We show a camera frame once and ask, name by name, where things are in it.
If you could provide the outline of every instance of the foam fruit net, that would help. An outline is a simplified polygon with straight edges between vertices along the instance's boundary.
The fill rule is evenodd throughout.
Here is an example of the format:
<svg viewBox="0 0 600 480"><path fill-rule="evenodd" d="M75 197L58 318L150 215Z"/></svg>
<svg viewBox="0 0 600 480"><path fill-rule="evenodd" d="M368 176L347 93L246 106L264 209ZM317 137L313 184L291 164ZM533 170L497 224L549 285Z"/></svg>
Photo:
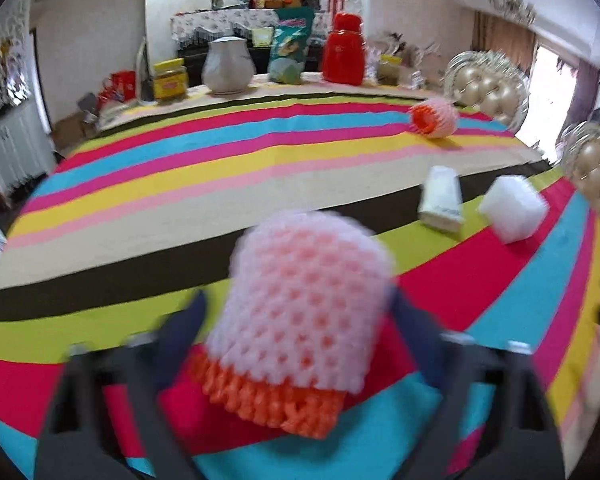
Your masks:
<svg viewBox="0 0 600 480"><path fill-rule="evenodd" d="M418 132L431 137L446 137L456 130L458 111L445 98L431 98L411 109L411 122Z"/></svg>
<svg viewBox="0 0 600 480"><path fill-rule="evenodd" d="M322 212L282 214L238 242L232 285L193 375L211 402L323 438L359 393L392 284L371 232Z"/></svg>

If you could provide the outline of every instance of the table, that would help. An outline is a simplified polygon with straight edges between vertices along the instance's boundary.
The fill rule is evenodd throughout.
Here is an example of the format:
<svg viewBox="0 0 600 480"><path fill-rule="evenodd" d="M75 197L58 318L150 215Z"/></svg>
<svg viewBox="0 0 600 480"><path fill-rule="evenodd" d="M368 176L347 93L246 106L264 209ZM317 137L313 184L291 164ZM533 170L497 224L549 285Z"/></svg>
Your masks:
<svg viewBox="0 0 600 480"><path fill-rule="evenodd" d="M117 346L183 307L196 286L212 298L208 332L244 228L281 209L326 208L378 233L400 286L448 329L534 348L570 472L600 409L600 219L560 170L479 112L461 110L448 139L413 133L408 111L424 96L315 79L260 80L232 99L202 88L184 104L129 111L64 161L27 203L0 261L0 444L17 467L32 478L71 344ZM459 237L417 219L433 164L461 175ZM477 212L503 174L525 175L550 205L531 238L508 246ZM472 391L456 467L477 443L490 393ZM124 389L109 386L106 397L129 464L150 474ZM210 405L186 373L160 395L210 480L390 478L438 399L389 319L364 390L325 441L243 422Z"/></svg>

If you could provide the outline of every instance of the yellow stripe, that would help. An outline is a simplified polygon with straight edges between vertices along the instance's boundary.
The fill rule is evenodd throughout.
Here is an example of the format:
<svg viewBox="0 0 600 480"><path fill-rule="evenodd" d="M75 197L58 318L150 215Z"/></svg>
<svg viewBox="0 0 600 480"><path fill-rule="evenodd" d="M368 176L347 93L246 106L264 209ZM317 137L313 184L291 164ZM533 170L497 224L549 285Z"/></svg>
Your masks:
<svg viewBox="0 0 600 480"><path fill-rule="evenodd" d="M444 144L431 142L417 134L404 132L396 136L342 140L300 146L272 146L245 155L210 160L200 164L174 168L142 178L106 187L49 209L21 216L10 231L10 238L59 226L97 211L123 203L165 193L220 178L239 176L292 162L333 160L368 153L392 152L408 146L436 147L440 152L472 146L519 146L509 137L458 136Z"/></svg>
<svg viewBox="0 0 600 480"><path fill-rule="evenodd" d="M580 386L580 379L587 367L597 325L600 307L600 218L596 218L589 281L585 291L582 311L576 329L571 335L569 347L562 359L560 369L547 391L549 404L554 410L554 419L564 420L569 406Z"/></svg>
<svg viewBox="0 0 600 480"><path fill-rule="evenodd" d="M315 98L311 99L297 99L297 98L289 98L283 99L280 101L272 101L272 102L264 102L264 103L256 103L256 104L240 104L240 101L236 101L235 105L227 106L225 108L216 108L214 110L202 110L195 111L192 113L181 115L178 117L172 117L169 119L157 120L150 124L144 124L143 126L137 126L136 128L130 128L128 130L124 130L120 133L113 134L107 137L103 137L101 139L93 139L89 142L85 142L80 148L75 150L74 153L82 153L82 152L90 152L92 150L96 150L97 148L101 148L102 146L107 146L108 144L112 144L122 139L127 139L128 137L134 137L139 134L144 134L146 132L150 132L152 130L157 130L158 128L165 128L167 126L173 126L174 124L180 124L187 121L193 121L197 119L207 119L209 117L218 117L221 115L230 114L233 112L241 112L247 110L269 110L273 108L287 108L289 106L295 104L307 104L307 105L320 105L320 104L348 104L348 103L370 103L370 104L397 104L404 106L411 106L413 104L418 103L419 101L411 101L406 99L399 98L388 98L388 97L377 97L377 96L368 96L365 97L364 94L355 97L334 97L327 96L320 97L320 94L316 94Z"/></svg>
<svg viewBox="0 0 600 480"><path fill-rule="evenodd" d="M529 181L543 190L556 182L562 173L549 170L532 176ZM464 226L458 239L440 234L421 222L399 227L378 235L397 260L397 274L407 272L458 245L484 229L484 219L478 213L482 197L465 202L462 208ZM201 337L216 322L228 290L228 280L207 287L210 298L209 316ZM26 363L59 363L72 343L86 342L93 349L112 348L129 335L150 330L159 318L182 308L190 290L179 290L128 303L92 308L57 317L26 321L0 322L0 359Z"/></svg>

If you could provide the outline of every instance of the blue stripe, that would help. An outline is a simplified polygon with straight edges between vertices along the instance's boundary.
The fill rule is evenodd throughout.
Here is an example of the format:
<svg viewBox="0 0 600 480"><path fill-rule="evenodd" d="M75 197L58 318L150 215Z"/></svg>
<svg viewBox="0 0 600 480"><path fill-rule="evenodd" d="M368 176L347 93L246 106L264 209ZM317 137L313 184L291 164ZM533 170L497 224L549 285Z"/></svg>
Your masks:
<svg viewBox="0 0 600 480"><path fill-rule="evenodd" d="M31 480L36 463L38 441L0 420L0 446L20 472Z"/></svg>
<svg viewBox="0 0 600 480"><path fill-rule="evenodd" d="M45 196L78 184L88 182L115 171L136 166L150 160L163 158L177 153L190 152L209 146L227 144L237 140L249 140L271 132L313 132L331 128L355 128L360 126L384 126L404 122L408 124L411 115L402 112L365 112L359 114L332 114L323 116L294 116L286 119L268 119L259 123L224 126L193 134L183 134L168 139L157 140L142 146L136 146L123 152L105 156L83 166L62 173L53 174L46 179L33 196ZM459 128L480 128L500 132L505 128L496 121L478 121L476 119L460 119Z"/></svg>
<svg viewBox="0 0 600 480"><path fill-rule="evenodd" d="M574 194L529 263L468 330L478 343L502 348L513 339L538 347L568 284L588 211L584 197ZM490 397L488 386L474 385L462 422L462 438L483 423ZM325 440L283 436L199 455L195 460L209 480L389 478L413 449L438 400L437 391L414 373L343 413ZM0 444L21 470L29 465L32 471L35 439L2 426L9 431L2 431ZM129 463L152 473L146 459L135 458Z"/></svg>

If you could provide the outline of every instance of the yellow lid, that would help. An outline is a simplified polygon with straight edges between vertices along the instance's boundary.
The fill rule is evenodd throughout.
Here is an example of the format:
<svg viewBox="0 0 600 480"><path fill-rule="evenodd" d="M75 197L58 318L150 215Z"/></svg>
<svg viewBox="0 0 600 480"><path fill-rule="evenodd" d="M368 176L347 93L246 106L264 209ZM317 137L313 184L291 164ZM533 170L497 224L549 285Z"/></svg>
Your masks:
<svg viewBox="0 0 600 480"><path fill-rule="evenodd" d="M156 72L166 72L167 70L174 70L181 66L184 66L184 59L179 57L178 59L168 59L167 61L156 63L154 65L154 70Z"/></svg>
<svg viewBox="0 0 600 480"><path fill-rule="evenodd" d="M394 63L400 65L402 63L402 58L398 56L389 56L387 54L381 54L380 59L382 61L386 61L387 63Z"/></svg>

